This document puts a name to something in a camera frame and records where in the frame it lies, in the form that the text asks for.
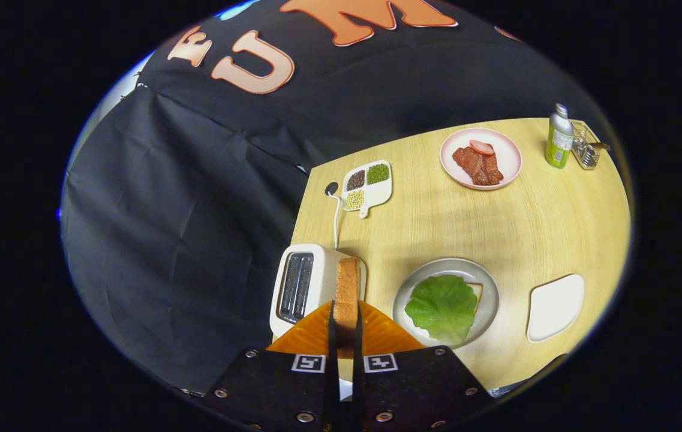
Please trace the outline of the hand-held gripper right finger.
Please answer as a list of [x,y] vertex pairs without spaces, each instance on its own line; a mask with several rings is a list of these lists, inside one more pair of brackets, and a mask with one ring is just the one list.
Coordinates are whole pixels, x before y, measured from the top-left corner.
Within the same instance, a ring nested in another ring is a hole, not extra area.
[[363,352],[358,314],[353,366],[356,431],[454,431],[496,407],[496,399],[448,346]]

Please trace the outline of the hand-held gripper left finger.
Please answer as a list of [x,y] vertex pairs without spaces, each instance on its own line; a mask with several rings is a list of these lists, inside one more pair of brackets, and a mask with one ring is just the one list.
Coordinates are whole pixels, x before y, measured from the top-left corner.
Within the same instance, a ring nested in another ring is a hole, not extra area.
[[332,431],[340,404],[335,320],[323,355],[247,348],[210,386],[203,405],[246,431]]

